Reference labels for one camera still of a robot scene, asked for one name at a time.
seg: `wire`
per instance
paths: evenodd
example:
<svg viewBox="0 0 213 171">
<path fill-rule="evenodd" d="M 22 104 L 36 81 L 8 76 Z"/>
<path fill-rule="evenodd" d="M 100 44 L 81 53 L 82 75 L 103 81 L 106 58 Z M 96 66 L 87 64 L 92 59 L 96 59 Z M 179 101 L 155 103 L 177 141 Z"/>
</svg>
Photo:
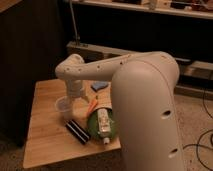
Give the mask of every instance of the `wire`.
<svg viewBox="0 0 213 171">
<path fill-rule="evenodd" d="M 204 132 L 204 133 L 199 137 L 199 139 L 198 139 L 198 141 L 197 141 L 197 146 L 196 146 L 196 156 L 197 156 L 198 161 L 200 162 L 200 164 L 202 164 L 203 167 L 205 167 L 206 169 L 208 169 L 208 170 L 210 170 L 210 171 L 213 171 L 212 168 L 208 167 L 208 166 L 207 166 L 206 164 L 204 164 L 203 161 L 201 160 L 200 155 L 199 155 L 199 148 L 198 148 L 199 145 L 200 145 L 200 141 L 202 140 L 203 136 L 206 135 L 206 134 L 208 134 L 209 132 L 213 132 L 213 129 Z"/>
<path fill-rule="evenodd" d="M 213 171 L 213 168 L 210 168 L 209 166 L 207 166 L 206 164 L 204 164 L 204 162 L 201 160 L 200 154 L 199 154 L 199 148 L 200 148 L 200 147 L 213 151 L 213 148 L 208 147 L 208 146 L 206 146 L 206 145 L 200 144 L 200 141 L 202 140 L 202 138 L 203 138 L 206 134 L 208 134 L 208 133 L 210 133 L 210 132 L 213 132 L 213 129 L 210 129 L 210 130 L 204 132 L 203 134 L 201 134 L 200 137 L 199 137 L 199 139 L 198 139 L 198 141 L 197 141 L 197 144 L 187 144 L 187 145 L 183 146 L 183 150 L 185 150 L 187 147 L 195 146 L 195 147 L 196 147 L 196 157 L 197 157 L 198 161 L 200 162 L 200 164 L 201 164 L 203 167 L 205 167 L 206 169 L 208 169 L 208 170 L 210 170 L 210 171 Z M 211 143 L 211 146 L 213 147 L 213 133 L 212 133 L 211 136 L 210 136 L 210 143 Z"/>
<path fill-rule="evenodd" d="M 210 75 L 209 75 L 208 82 L 211 80 L 212 75 L 213 75 L 213 71 L 211 71 L 211 73 L 210 73 Z M 206 90 L 207 90 L 207 86 L 204 87 L 204 91 L 203 91 L 203 98 L 202 98 L 203 107 L 204 107 L 206 113 L 209 115 L 209 117 L 213 119 L 213 114 L 211 114 L 211 113 L 209 112 L 209 110 L 208 110 L 208 108 L 207 108 L 207 106 L 206 106 L 206 103 L 205 103 Z M 201 160 L 200 155 L 199 155 L 199 148 L 200 148 L 200 147 L 213 151 L 213 133 L 210 135 L 210 144 L 211 144 L 212 148 L 200 144 L 200 141 L 202 140 L 202 138 L 203 138 L 206 134 L 208 134 L 208 133 L 210 133 L 210 132 L 213 132 L 213 129 L 210 129 L 210 130 L 204 132 L 203 134 L 201 134 L 200 137 L 198 138 L 197 144 L 187 144 L 187 145 L 183 146 L 183 149 L 185 150 L 187 147 L 195 146 L 195 147 L 196 147 L 196 156 L 197 156 L 197 159 L 198 159 L 198 161 L 200 162 L 200 164 L 201 164 L 203 167 L 205 167 L 206 169 L 208 169 L 208 170 L 210 170 L 210 171 L 213 171 L 213 168 L 210 168 L 209 166 L 207 166 L 206 164 L 204 164 L 204 162 Z"/>
<path fill-rule="evenodd" d="M 213 75 L 213 71 L 211 71 L 211 73 L 209 75 L 208 82 L 211 80 L 212 75 Z M 203 98 L 202 98 L 203 99 L 203 107 L 204 107 L 206 113 L 209 115 L 209 117 L 211 117 L 213 119 L 213 115 L 209 112 L 209 110 L 208 110 L 208 108 L 206 106 L 206 103 L 205 103 L 206 90 L 207 90 L 207 86 L 205 86 L 204 91 L 203 91 Z"/>
<path fill-rule="evenodd" d="M 199 144 L 199 145 L 198 144 L 187 144 L 187 145 L 183 146 L 183 149 L 185 150 L 186 148 L 192 147 L 192 146 L 194 146 L 194 147 L 198 146 L 198 147 L 202 147 L 202 148 L 205 148 L 205 149 L 213 151 L 213 148 L 208 147 L 206 145 L 202 145 L 202 144 Z"/>
</svg>

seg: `wooden table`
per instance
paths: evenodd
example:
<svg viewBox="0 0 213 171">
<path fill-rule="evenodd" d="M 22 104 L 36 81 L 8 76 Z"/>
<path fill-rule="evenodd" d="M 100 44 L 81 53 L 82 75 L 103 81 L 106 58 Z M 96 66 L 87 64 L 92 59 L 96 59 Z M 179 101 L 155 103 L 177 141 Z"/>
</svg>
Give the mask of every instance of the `wooden table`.
<svg viewBox="0 0 213 171">
<path fill-rule="evenodd" d="M 89 99 L 97 93 L 91 88 L 91 81 L 84 82 Z M 99 106 L 111 107 L 110 87 L 98 92 Z M 90 140 L 82 145 L 65 127 L 63 117 L 55 108 L 55 101 L 65 96 L 65 84 L 60 80 L 36 83 L 31 111 L 28 138 L 25 147 L 24 168 L 46 165 L 86 155 L 102 153 L 120 148 L 118 137 L 109 145 Z M 75 120 L 86 127 L 86 111 L 89 104 L 79 98 L 74 103 Z"/>
<path fill-rule="evenodd" d="M 0 13 L 21 1 L 22 0 L 0 0 Z"/>
</svg>

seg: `screw hole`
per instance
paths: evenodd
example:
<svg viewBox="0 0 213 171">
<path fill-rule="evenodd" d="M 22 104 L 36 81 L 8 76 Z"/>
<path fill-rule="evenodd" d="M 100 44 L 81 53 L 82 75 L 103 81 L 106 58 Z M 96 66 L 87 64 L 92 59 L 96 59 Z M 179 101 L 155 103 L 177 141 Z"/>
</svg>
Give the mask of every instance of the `screw hole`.
<svg viewBox="0 0 213 171">
<path fill-rule="evenodd" d="M 169 153 L 169 158 L 175 157 L 176 154 L 177 154 L 177 152 L 178 152 L 178 149 L 177 149 L 177 148 L 175 148 L 174 150 L 172 150 L 172 151 Z"/>
<path fill-rule="evenodd" d="M 171 111 L 170 110 L 167 110 L 165 111 L 163 114 L 162 114 L 162 119 L 166 119 L 170 116 L 171 114 Z"/>
</svg>

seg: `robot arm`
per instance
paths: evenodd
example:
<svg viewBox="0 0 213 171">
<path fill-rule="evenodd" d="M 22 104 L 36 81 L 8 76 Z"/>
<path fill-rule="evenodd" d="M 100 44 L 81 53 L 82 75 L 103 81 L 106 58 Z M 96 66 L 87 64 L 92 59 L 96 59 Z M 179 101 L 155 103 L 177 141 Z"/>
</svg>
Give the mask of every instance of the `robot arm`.
<svg viewBox="0 0 213 171">
<path fill-rule="evenodd" d="M 164 52 L 136 53 L 84 64 L 71 55 L 56 67 L 72 99 L 85 95 L 82 80 L 111 81 L 112 108 L 129 171 L 185 171 L 173 89 L 175 60 Z"/>
</svg>

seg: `dark wall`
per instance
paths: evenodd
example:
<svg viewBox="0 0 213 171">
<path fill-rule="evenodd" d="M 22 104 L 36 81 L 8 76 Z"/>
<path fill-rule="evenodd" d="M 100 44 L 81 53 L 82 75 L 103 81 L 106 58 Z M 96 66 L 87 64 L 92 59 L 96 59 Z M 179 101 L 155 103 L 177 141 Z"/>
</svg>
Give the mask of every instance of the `dark wall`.
<svg viewBox="0 0 213 171">
<path fill-rule="evenodd" d="M 27 132 L 35 82 L 55 78 L 66 57 L 56 0 L 23 0 L 0 14 L 0 131 L 17 143 Z"/>
<path fill-rule="evenodd" d="M 69 4 L 61 11 L 63 23 L 70 30 Z M 141 52 L 160 50 L 179 58 L 213 62 L 209 43 L 213 40 L 213 20 L 83 4 L 74 4 L 74 11 L 84 43 Z"/>
</svg>

